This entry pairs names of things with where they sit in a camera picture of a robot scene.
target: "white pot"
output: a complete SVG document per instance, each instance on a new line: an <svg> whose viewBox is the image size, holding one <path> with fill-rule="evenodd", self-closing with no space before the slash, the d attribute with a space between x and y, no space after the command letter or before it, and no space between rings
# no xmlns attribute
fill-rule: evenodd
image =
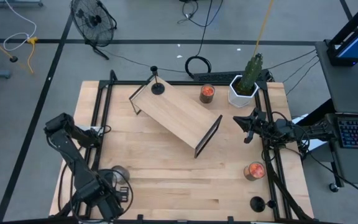
<svg viewBox="0 0 358 224"><path fill-rule="evenodd" d="M243 96L243 95L238 95L236 93L236 91L233 89L232 85L233 83L241 78L242 75L237 75L236 77L234 77L233 81L230 83L229 85L229 103L233 106L235 106L236 108L242 108L243 106L247 105L255 96L256 92L259 90L259 86L255 85L255 90L252 93L252 95L250 96Z"/></svg>

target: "wooden board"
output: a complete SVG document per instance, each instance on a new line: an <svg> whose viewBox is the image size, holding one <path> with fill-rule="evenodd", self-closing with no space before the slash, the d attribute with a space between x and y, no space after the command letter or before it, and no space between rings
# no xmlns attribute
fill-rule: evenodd
<svg viewBox="0 0 358 224"><path fill-rule="evenodd" d="M165 87L161 95L152 93L155 83L152 80L132 99L133 104L196 149L219 115L213 114L160 77L157 77L157 81Z"/></svg>
<svg viewBox="0 0 358 224"><path fill-rule="evenodd" d="M83 82L74 116L76 124L90 124L97 87L98 82ZM269 200L267 178L249 182L242 174L247 164L262 162L261 141L254 136L250 144L244 144L246 134L232 119L234 115L250 115L254 102L237 109L227 102L227 87L216 86L213 102L204 105L198 99L200 86L175 86L216 116L223 115L218 131L194 159L193 154L186 152L191 147L169 130L145 113L135 115L128 97L138 87L114 85L107 121L112 132L104 137L100 161L100 168L122 165L131 173L134 203L121 219L136 219L138 214L143 214L145 219L154 220L227 220L227 216L233 216L235 220L273 221L271 209L255 213L249 207L253 196ZM291 118L282 83L269 83L268 87L272 109ZM297 150L295 143L287 147ZM283 149L281 155L287 189L312 217L301 161L288 150ZM69 189L70 171L67 171L63 178L62 203L68 201ZM57 191L58 185L50 214L58 211ZM278 189L276 191L280 214L284 217L282 197ZM91 216L101 218L97 208Z"/></svg>

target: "green plant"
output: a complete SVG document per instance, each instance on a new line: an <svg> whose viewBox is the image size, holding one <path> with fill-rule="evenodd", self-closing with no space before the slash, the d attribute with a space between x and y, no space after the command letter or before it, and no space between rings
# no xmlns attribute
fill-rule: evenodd
<svg viewBox="0 0 358 224"><path fill-rule="evenodd" d="M250 96L253 93L254 83L262 71L263 59L262 54L257 54L249 60L241 80L234 83L237 94Z"/></svg>

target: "caster wheel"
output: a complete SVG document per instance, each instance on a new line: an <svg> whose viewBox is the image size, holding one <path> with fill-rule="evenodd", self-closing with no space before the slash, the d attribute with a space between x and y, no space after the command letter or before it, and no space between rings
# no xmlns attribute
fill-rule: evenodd
<svg viewBox="0 0 358 224"><path fill-rule="evenodd" d="M335 183L329 184L329 189L334 193L339 191L339 187L337 187Z"/></svg>

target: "gray floor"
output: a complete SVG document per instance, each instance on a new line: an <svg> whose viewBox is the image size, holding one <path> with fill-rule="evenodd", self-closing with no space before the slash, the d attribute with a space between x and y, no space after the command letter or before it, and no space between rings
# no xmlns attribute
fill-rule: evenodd
<svg viewBox="0 0 358 224"><path fill-rule="evenodd" d="M202 29L182 19L177 0L115 0L103 1L119 23L115 39L200 39ZM213 11L217 8L215 1ZM358 0L347 0L351 12L358 10ZM37 23L37 37L59 39L69 15L68 0L44 0L43 8L17 7L23 16ZM255 40L259 33L268 0L226 0L216 20L208 27L206 39ZM207 1L200 1L195 19L202 22ZM331 38L347 22L339 0L281 0L273 5L263 40L323 40ZM31 32L32 25L16 17L9 9L0 8L0 38L16 32ZM71 26L69 39L81 39ZM0 202L29 127L45 78L55 55L57 44L37 44L32 65L35 75L11 63L0 52L0 69L12 71L11 79L0 79ZM184 70L186 58L198 45L109 45L105 50L148 65ZM254 47L251 45L204 45L201 55L207 57L213 71L241 70ZM310 46L261 45L264 67L299 56L312 50ZM13 54L23 63L31 48L21 47ZM312 55L272 70L280 82L292 74ZM308 66L285 83L288 91ZM114 69L121 80L141 80L149 76L149 68L121 58L106 61L90 47L66 44L34 137L20 174L5 220L46 217L52 202L61 157L45 142L42 128L46 121L61 112L73 113L83 80L107 79ZM192 62L190 70L203 72L205 65ZM184 73L160 72L166 80L190 80ZM309 113L329 98L321 67L313 67L302 82L289 94L292 115ZM329 222L358 223L358 192L346 186L332 194L328 183L332 175L314 161L305 162L305 175L315 217Z"/></svg>

